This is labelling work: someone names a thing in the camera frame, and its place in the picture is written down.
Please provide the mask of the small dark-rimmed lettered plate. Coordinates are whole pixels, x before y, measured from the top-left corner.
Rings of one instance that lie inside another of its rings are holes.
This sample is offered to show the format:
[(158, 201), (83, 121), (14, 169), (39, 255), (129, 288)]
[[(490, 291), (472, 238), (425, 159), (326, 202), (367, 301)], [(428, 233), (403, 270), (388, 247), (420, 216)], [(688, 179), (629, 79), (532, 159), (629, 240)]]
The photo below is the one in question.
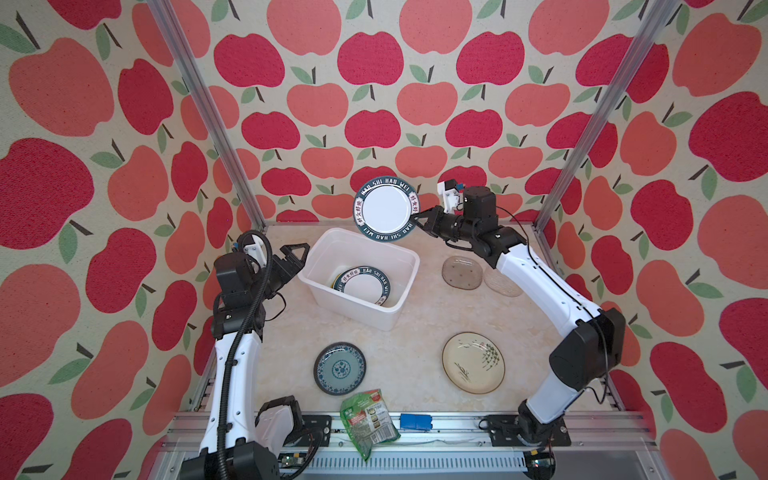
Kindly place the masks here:
[(365, 183), (356, 193), (353, 220), (368, 239), (394, 242), (416, 228), (411, 216), (420, 210), (415, 188), (399, 177), (380, 176)]

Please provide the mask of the large dark-rimmed lettered plate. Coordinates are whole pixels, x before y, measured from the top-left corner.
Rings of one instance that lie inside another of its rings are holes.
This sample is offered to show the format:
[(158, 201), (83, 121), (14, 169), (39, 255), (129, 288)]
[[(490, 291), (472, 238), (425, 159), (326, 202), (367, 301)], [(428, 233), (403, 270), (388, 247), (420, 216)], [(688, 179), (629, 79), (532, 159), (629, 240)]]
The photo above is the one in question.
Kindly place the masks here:
[(388, 276), (382, 270), (367, 265), (352, 267), (340, 273), (332, 288), (375, 305), (383, 305), (391, 293)]

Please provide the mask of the blue green patterned plate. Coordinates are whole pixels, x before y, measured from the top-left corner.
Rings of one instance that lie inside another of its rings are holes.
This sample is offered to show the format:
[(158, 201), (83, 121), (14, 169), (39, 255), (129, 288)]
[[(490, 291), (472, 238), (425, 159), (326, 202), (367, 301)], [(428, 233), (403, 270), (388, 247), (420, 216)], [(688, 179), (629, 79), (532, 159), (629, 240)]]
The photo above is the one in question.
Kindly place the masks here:
[(367, 371), (363, 352), (348, 342), (336, 342), (323, 349), (315, 360), (313, 376), (326, 394), (342, 396), (362, 383)]

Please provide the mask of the beige bamboo print plate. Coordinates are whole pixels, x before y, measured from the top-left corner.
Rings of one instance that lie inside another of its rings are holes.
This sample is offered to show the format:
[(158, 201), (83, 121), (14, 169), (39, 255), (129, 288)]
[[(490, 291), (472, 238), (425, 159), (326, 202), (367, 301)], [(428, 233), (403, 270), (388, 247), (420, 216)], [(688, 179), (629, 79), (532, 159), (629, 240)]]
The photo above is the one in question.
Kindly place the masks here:
[(449, 380), (473, 395), (497, 390), (505, 378), (506, 365), (501, 351), (479, 333), (453, 335), (444, 344), (441, 361)]

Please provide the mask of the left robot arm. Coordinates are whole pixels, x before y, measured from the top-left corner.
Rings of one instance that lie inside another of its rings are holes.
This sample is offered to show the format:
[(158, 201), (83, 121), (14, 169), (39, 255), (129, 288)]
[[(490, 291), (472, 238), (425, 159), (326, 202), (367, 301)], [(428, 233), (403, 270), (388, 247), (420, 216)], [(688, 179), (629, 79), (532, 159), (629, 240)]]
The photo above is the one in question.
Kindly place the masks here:
[(278, 295), (304, 267), (296, 250), (273, 252), (255, 230), (240, 236), (232, 252), (215, 263), (220, 293), (213, 304), (216, 373), (213, 402), (196, 457), (185, 460), (182, 479), (278, 479), (278, 457), (286, 442), (305, 435), (302, 413), (292, 396), (255, 407), (257, 363), (267, 322), (265, 301)]

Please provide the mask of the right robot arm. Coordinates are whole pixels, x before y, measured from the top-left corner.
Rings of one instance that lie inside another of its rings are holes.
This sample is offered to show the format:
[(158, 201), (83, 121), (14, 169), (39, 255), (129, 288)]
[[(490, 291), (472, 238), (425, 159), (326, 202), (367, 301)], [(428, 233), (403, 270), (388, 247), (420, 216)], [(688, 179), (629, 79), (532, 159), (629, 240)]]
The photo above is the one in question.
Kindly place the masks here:
[(520, 287), (561, 335), (549, 354), (546, 379), (520, 404), (515, 421), (523, 444), (541, 445), (589, 384), (620, 363), (626, 320), (617, 309), (599, 307), (560, 278), (531, 249), (522, 230), (501, 225), (501, 209), (490, 188), (452, 188), (448, 195), (461, 199), (459, 215), (435, 206), (411, 214), (409, 223), (448, 246), (466, 242), (466, 251)]

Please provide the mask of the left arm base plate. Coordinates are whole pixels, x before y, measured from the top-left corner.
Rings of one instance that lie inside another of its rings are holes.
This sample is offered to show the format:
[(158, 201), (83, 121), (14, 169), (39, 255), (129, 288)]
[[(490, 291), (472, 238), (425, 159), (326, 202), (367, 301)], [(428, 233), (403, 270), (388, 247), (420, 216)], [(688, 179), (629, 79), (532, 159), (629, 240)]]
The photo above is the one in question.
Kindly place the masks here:
[(311, 443), (327, 447), (332, 430), (330, 415), (302, 415), (296, 423), (287, 410), (262, 413), (255, 423), (255, 441), (272, 453), (283, 447), (308, 447)]

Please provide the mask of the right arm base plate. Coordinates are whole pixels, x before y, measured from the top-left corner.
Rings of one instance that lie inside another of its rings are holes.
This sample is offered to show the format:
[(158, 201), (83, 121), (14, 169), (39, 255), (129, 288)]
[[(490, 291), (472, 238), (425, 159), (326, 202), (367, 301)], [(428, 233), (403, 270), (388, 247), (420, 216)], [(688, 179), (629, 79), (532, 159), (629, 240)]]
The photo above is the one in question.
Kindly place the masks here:
[(535, 418), (517, 414), (487, 415), (478, 428), (486, 432), (494, 447), (568, 447), (572, 441), (563, 418), (540, 424)]

